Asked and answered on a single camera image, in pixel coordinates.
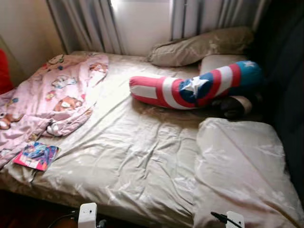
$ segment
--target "white wall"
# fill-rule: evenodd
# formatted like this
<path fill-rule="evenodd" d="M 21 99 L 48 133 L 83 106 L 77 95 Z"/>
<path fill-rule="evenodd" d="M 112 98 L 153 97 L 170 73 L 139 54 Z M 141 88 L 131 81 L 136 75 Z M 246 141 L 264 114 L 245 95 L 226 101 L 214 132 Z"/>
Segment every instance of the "white wall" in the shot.
<path fill-rule="evenodd" d="M 170 0 L 112 0 L 118 32 L 127 54 L 145 56 L 170 39 Z"/>
<path fill-rule="evenodd" d="M 62 52 L 43 0 L 1 0 L 0 35 L 28 76 Z"/>

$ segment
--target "gray curtain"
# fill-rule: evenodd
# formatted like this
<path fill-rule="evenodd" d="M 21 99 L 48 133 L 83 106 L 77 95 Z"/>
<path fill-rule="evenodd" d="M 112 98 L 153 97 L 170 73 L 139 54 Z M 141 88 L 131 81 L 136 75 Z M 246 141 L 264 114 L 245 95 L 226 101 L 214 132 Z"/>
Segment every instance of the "gray curtain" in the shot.
<path fill-rule="evenodd" d="M 48 0 L 48 5 L 67 53 L 124 53 L 110 0 Z"/>
<path fill-rule="evenodd" d="M 270 2 L 271 0 L 172 0 L 171 39 L 244 25 L 256 30 Z"/>

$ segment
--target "red cushion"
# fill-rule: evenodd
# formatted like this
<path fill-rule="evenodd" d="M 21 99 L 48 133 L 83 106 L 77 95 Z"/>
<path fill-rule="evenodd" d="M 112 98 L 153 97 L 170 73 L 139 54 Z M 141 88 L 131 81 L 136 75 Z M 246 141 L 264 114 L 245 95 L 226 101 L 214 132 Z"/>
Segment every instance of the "red cushion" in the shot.
<path fill-rule="evenodd" d="M 10 81 L 9 65 L 4 51 L 0 49 L 0 94 L 6 93 L 14 88 Z"/>

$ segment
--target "pink blanket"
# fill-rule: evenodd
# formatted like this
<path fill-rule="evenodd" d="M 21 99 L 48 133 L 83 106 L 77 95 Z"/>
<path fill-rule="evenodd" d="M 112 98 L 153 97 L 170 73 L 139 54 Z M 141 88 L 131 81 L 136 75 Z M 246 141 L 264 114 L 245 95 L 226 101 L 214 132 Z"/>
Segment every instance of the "pink blanket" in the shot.
<path fill-rule="evenodd" d="M 0 168 L 39 134 L 67 135 L 91 115 L 108 58 L 59 55 L 0 95 Z"/>

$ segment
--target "captain america pillow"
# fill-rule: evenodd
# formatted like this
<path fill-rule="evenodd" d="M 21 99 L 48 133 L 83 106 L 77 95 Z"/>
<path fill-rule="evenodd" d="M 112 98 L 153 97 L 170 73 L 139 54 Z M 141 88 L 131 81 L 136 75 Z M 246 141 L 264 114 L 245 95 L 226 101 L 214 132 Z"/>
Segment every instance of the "captain america pillow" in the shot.
<path fill-rule="evenodd" d="M 144 74 L 130 78 L 131 95 L 142 102 L 174 109 L 209 105 L 214 98 L 255 91 L 263 82 L 257 63 L 239 61 L 192 79 Z"/>

